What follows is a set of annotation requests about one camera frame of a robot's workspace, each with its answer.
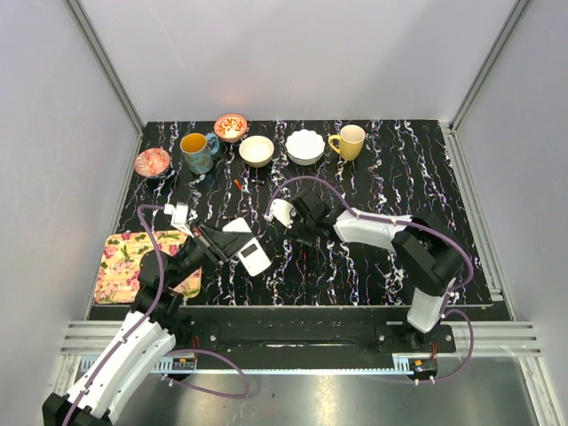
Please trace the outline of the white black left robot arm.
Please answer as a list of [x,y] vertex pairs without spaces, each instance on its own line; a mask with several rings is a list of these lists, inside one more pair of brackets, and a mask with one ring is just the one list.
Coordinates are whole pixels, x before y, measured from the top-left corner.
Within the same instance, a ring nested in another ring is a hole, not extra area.
[[242,217],[217,229],[184,225],[186,239],[174,255],[152,249],[139,265],[139,291],[118,332],[95,363],[66,392],[43,403],[46,425],[114,425],[138,386],[172,351],[192,351],[191,317],[179,312],[183,297],[174,288],[205,263],[238,257],[256,276],[270,264]]

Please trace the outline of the white remote control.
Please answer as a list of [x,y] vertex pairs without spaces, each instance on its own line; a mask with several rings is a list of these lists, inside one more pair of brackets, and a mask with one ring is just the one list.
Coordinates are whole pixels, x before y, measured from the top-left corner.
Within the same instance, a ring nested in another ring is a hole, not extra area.
[[238,258],[251,277],[267,270],[272,261],[266,255],[258,240],[253,238],[238,253]]

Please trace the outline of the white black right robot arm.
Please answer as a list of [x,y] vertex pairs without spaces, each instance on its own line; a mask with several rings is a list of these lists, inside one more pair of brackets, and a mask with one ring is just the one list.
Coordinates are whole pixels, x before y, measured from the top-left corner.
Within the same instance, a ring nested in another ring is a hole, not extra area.
[[318,195],[301,193],[282,202],[278,220],[303,244],[318,238],[386,249],[402,263],[414,286],[405,344],[424,351],[436,338],[434,327],[443,315],[450,289],[469,264],[461,245],[429,211],[410,216],[385,216],[351,207],[329,207]]

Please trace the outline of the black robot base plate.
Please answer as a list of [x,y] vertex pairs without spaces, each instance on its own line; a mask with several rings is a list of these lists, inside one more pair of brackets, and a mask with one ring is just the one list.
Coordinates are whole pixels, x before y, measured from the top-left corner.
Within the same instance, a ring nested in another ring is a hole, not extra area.
[[193,342],[215,350],[233,347],[337,345],[372,353],[436,354],[456,350],[449,326],[421,332],[408,309],[387,307],[182,307],[169,329],[176,346]]

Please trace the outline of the white battery cover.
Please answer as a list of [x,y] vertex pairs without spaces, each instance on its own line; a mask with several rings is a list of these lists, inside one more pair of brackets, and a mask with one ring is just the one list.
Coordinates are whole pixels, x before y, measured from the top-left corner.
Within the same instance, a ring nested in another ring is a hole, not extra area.
[[248,223],[243,217],[237,217],[223,226],[224,233],[252,233]]

